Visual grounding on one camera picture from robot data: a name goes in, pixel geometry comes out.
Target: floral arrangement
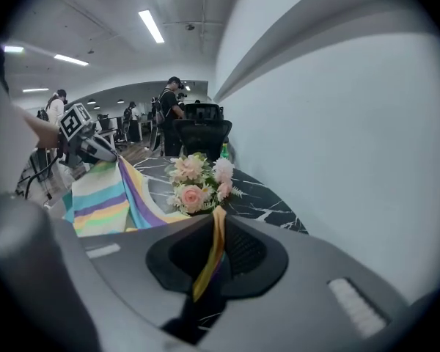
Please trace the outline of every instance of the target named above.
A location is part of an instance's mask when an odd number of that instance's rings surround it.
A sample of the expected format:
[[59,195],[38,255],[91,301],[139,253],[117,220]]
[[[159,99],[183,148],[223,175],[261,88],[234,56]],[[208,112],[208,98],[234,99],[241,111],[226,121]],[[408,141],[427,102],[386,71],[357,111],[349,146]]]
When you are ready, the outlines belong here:
[[196,153],[173,158],[171,162],[174,165],[168,166],[166,172],[175,194],[167,202],[185,215],[214,209],[230,194],[243,195],[233,186],[235,166],[228,159],[220,158],[211,167],[205,156]]

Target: fluorescent light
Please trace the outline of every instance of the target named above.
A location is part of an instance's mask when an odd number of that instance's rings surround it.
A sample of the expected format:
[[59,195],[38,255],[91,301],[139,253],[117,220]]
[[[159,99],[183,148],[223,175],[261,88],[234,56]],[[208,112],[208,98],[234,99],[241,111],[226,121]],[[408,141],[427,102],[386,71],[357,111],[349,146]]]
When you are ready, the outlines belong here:
[[25,89],[23,92],[47,91],[48,89]]
[[144,21],[148,30],[150,30],[150,33],[153,36],[153,39],[155,39],[155,41],[157,43],[164,43],[164,40],[161,37],[160,31],[158,30],[158,27],[156,26],[156,23],[153,20],[152,15],[150,14],[150,11],[144,10],[143,12],[139,12],[139,16]]
[[82,62],[81,60],[77,60],[77,59],[72,59],[71,57],[67,57],[67,56],[63,56],[63,55],[56,55],[54,56],[55,59],[57,60],[62,60],[65,62],[72,62],[73,64],[78,64],[81,65],[83,67],[86,67],[88,65],[87,62]]
[[4,48],[5,52],[13,52],[15,54],[20,54],[21,52],[23,52],[23,50],[23,47],[19,47],[17,45],[6,45]]

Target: green bottle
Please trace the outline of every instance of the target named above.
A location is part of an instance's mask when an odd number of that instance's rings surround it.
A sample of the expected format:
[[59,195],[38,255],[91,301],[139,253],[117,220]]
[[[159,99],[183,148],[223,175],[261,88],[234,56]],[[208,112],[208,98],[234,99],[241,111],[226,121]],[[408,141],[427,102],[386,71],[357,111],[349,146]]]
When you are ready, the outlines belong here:
[[228,159],[227,144],[223,144],[223,147],[222,147],[222,149],[221,149],[221,153],[220,153],[220,157],[221,157],[221,158]]

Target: black marble table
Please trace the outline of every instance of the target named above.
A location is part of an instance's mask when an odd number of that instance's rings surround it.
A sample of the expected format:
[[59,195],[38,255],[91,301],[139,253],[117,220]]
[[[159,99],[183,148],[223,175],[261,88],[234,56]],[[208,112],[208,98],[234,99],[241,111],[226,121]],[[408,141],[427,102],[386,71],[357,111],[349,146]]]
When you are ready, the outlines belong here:
[[[145,158],[142,161],[131,161],[131,164],[146,178],[153,201],[165,213],[176,211],[166,200],[173,195],[172,185],[165,173],[165,168],[172,164],[169,157]],[[230,215],[265,221],[287,230],[308,233],[300,219],[271,189],[253,177],[235,169],[233,185],[244,195],[230,195],[224,208]]]

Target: black pants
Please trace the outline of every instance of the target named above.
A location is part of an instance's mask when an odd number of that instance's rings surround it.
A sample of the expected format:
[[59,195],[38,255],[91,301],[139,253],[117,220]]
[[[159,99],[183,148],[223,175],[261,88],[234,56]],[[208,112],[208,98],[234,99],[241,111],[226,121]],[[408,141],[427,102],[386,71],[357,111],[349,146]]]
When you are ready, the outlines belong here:
[[136,120],[131,120],[129,124],[129,136],[131,137],[131,142],[140,142],[138,122]]
[[181,151],[181,141],[174,129],[163,129],[164,133],[164,155],[179,156]]

